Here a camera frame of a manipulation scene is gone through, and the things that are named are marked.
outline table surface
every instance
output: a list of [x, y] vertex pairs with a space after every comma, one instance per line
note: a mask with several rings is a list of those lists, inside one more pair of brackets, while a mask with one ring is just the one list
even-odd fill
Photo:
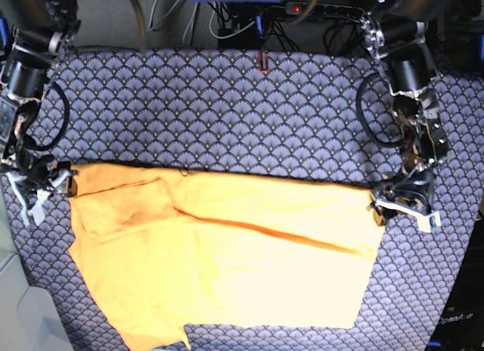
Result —
[[[355, 118], [356, 89], [374, 72], [369, 60], [271, 53], [271, 72], [262, 74], [255, 56], [173, 50], [69, 56], [58, 82], [72, 104], [70, 126], [53, 154], [74, 163], [146, 163], [360, 184], [398, 171], [398, 151], [370, 142]], [[355, 327], [188, 325], [195, 350], [424, 349], [461, 266], [484, 180], [482, 80], [445, 74], [435, 87], [452, 147], [437, 170], [435, 208], [442, 227], [429, 235], [407, 216], [390, 222]], [[367, 118], [382, 139], [389, 139], [384, 131], [398, 135], [390, 103], [382, 82], [365, 94]], [[33, 130], [39, 141], [57, 133], [61, 105], [49, 94]], [[45, 206], [45, 223], [25, 228], [11, 190], [5, 199], [28, 280], [53, 296], [74, 348], [126, 349], [67, 252], [73, 242], [68, 202], [54, 197]]]

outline yellow cloth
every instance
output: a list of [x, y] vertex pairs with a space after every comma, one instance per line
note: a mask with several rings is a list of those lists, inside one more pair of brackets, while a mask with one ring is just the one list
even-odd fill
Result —
[[70, 254], [131, 350], [188, 345], [188, 323], [352, 327], [383, 235], [368, 190], [76, 169]]

